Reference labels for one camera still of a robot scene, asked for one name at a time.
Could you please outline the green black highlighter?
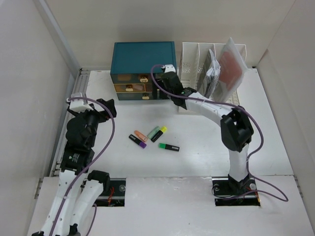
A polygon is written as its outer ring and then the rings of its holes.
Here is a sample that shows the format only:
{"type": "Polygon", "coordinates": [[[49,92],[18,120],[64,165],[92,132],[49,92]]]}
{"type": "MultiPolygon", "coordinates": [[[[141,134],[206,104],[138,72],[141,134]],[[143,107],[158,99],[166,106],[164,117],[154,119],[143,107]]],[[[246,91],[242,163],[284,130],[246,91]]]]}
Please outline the green black highlighter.
{"type": "Polygon", "coordinates": [[[179,150],[180,150],[180,148],[178,146],[164,144],[164,143],[159,143],[158,147],[161,149],[171,150],[171,151],[176,151],[176,152],[179,152],[179,150]]]}

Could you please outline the purple black highlighter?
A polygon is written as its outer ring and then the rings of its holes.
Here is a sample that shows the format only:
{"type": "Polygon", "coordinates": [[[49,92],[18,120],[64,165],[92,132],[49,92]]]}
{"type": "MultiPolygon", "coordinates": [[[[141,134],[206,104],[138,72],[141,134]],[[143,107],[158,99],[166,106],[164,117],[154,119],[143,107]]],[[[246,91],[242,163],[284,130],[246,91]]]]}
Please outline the purple black highlighter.
{"type": "Polygon", "coordinates": [[[140,139],[138,139],[132,134],[130,134],[128,138],[131,139],[134,143],[136,143],[141,148],[145,148],[147,146],[143,141],[141,141],[140,139]]]}

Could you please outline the mint green highlighter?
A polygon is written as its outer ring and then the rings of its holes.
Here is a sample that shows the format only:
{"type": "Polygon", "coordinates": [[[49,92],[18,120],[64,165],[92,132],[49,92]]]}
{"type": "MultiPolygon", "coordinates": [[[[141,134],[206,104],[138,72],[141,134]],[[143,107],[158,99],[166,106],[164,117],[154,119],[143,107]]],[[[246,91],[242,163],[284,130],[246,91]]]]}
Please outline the mint green highlighter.
{"type": "Polygon", "coordinates": [[[153,128],[153,130],[151,130],[150,133],[147,135],[148,139],[151,139],[159,130],[160,130],[159,126],[153,128]]]}

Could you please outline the yellow drawer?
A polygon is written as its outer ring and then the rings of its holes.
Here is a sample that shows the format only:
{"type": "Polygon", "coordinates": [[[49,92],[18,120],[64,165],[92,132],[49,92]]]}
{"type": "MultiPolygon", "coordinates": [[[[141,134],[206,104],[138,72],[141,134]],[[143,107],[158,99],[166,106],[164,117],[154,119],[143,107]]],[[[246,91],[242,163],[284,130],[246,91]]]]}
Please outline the yellow drawer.
{"type": "Polygon", "coordinates": [[[134,91],[132,88],[133,84],[114,84],[114,88],[116,92],[144,92],[144,91],[134,91]]]}

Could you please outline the grey spiral setup guide booklet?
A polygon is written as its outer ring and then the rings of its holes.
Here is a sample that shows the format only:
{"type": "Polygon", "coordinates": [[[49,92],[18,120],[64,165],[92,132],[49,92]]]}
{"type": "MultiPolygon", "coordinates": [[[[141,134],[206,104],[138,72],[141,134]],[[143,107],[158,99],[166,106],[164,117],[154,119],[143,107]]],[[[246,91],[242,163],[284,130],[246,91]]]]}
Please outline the grey spiral setup guide booklet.
{"type": "Polygon", "coordinates": [[[219,81],[221,66],[214,52],[209,49],[205,58],[197,84],[197,90],[206,98],[209,98],[219,81]]]}

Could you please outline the yellow black highlighter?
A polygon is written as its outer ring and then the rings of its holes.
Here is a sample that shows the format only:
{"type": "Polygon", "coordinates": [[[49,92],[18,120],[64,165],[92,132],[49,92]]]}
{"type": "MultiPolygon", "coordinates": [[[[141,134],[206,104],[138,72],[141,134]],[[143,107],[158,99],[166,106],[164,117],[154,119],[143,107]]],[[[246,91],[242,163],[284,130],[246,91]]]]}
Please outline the yellow black highlighter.
{"type": "Polygon", "coordinates": [[[156,142],[160,136],[162,136],[165,132],[167,131],[167,127],[163,126],[162,128],[160,128],[160,130],[151,138],[151,141],[154,143],[156,142]]]}

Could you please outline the teal drawer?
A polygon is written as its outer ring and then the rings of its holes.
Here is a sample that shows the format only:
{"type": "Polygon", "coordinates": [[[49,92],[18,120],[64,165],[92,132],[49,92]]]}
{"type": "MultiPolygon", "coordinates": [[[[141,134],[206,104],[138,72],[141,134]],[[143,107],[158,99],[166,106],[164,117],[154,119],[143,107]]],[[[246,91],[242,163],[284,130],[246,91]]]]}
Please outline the teal drawer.
{"type": "Polygon", "coordinates": [[[140,74],[110,74],[114,84],[147,84],[152,83],[149,73],[140,74]]]}
{"type": "Polygon", "coordinates": [[[119,100],[153,100],[151,92],[118,92],[119,100]]]}

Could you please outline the clear zip pouch red card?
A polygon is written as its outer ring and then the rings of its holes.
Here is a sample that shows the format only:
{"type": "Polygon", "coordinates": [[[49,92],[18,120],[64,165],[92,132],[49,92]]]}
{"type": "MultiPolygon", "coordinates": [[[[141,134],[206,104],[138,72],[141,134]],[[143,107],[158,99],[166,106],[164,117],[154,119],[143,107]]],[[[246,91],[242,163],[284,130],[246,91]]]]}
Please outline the clear zip pouch red card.
{"type": "Polygon", "coordinates": [[[248,70],[245,63],[247,56],[244,44],[235,44],[232,38],[220,52],[220,75],[212,97],[216,102],[227,102],[243,81],[248,70]]]}

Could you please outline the orange highlighter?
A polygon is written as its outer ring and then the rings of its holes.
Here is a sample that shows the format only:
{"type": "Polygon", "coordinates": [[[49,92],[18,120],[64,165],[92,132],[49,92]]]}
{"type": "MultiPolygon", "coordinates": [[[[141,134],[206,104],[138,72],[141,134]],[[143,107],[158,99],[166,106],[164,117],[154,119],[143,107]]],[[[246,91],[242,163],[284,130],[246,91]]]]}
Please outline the orange highlighter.
{"type": "Polygon", "coordinates": [[[143,135],[140,131],[135,130],[134,134],[144,143],[147,142],[148,138],[145,135],[143,135]]]}

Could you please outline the orange drawer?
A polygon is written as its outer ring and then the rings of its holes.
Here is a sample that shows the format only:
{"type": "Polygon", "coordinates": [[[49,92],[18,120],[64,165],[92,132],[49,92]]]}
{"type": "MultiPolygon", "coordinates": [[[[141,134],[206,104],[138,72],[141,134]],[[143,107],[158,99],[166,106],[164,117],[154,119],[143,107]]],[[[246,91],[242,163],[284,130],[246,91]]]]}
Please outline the orange drawer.
{"type": "Polygon", "coordinates": [[[145,84],[143,99],[149,100],[166,100],[167,95],[162,92],[155,84],[145,84]]]}

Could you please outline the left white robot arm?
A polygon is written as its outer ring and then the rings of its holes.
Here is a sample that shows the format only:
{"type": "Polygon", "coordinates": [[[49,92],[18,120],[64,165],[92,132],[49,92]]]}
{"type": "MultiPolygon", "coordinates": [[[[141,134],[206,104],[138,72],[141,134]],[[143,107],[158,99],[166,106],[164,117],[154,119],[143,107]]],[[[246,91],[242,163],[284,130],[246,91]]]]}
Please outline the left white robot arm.
{"type": "Polygon", "coordinates": [[[69,98],[67,103],[73,118],[66,125],[58,188],[44,225],[34,233],[36,236],[80,236],[95,201],[110,190],[109,174],[89,172],[89,167],[99,158],[93,151],[98,125],[117,116],[115,102],[79,95],[69,98]]]}

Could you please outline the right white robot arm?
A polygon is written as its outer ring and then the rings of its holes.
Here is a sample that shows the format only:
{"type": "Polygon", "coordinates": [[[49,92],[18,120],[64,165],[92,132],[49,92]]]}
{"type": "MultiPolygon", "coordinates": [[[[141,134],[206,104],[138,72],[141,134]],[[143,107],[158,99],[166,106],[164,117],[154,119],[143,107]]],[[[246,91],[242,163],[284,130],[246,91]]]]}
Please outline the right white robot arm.
{"type": "Polygon", "coordinates": [[[221,141],[229,152],[228,188],[235,194],[243,191],[250,180],[248,149],[254,133],[246,110],[233,104],[214,102],[193,88],[183,87],[176,72],[166,72],[158,79],[151,73],[151,78],[176,106],[202,115],[220,127],[221,141]]]}

